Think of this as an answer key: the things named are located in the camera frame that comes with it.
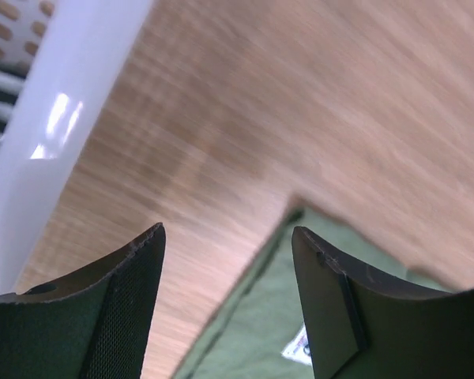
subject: brown wood tabletop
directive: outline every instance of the brown wood tabletop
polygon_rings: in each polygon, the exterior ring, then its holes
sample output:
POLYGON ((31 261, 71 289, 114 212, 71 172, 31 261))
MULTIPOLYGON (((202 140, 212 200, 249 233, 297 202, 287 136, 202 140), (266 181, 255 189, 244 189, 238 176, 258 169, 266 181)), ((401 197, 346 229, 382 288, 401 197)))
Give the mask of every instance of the brown wood tabletop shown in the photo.
POLYGON ((474 286, 474 0, 159 1, 20 289, 163 221, 170 377, 292 198, 474 286))

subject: wooden surface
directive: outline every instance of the wooden surface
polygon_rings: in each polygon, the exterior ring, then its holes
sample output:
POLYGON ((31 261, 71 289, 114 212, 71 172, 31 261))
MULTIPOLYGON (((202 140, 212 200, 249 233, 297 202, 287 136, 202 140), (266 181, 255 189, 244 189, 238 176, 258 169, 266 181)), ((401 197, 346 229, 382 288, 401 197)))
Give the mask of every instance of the wooden surface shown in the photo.
POLYGON ((160 1, 21 288, 164 221, 170 377, 292 197, 474 285, 473 0, 160 1))

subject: white plastic basket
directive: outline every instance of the white plastic basket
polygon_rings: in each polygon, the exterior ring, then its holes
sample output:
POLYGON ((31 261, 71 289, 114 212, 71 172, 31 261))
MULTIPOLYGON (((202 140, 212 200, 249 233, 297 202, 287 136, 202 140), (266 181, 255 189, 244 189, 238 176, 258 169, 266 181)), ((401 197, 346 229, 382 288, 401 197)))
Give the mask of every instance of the white plastic basket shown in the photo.
POLYGON ((20 14, 0 12, 13 36, 0 41, 0 59, 31 69, 24 83, 0 77, 20 90, 0 109, 0 294, 14 289, 152 4, 58 0, 49 21, 42 2, 12 1, 0 0, 20 14), (32 31, 39 17, 49 21, 42 41, 32 31), (27 42, 39 44, 36 54, 27 42))

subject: white tag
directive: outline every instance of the white tag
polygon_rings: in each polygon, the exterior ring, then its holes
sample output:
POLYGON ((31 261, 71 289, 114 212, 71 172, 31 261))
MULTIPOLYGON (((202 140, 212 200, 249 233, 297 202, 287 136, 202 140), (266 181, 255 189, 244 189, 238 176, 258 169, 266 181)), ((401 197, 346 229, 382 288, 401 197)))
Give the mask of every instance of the white tag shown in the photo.
POLYGON ((283 349, 283 357, 291 359, 295 362, 303 363, 304 365, 312 366, 310 360, 309 341, 307 341, 306 325, 302 326, 300 332, 296 335, 292 342, 290 342, 283 349))

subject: folded green fabric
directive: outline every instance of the folded green fabric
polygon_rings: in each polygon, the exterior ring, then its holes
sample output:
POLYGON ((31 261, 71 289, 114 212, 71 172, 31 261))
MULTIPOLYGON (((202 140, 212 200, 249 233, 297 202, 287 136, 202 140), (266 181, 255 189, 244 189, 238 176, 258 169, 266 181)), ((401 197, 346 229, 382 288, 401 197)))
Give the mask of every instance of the folded green fabric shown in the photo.
POLYGON ((292 258, 293 228, 299 225, 382 271, 444 290, 432 280, 411 274, 351 228, 308 208, 297 209, 286 217, 261 249, 185 357, 175 378, 314 377, 310 366, 281 355, 303 325, 292 258))

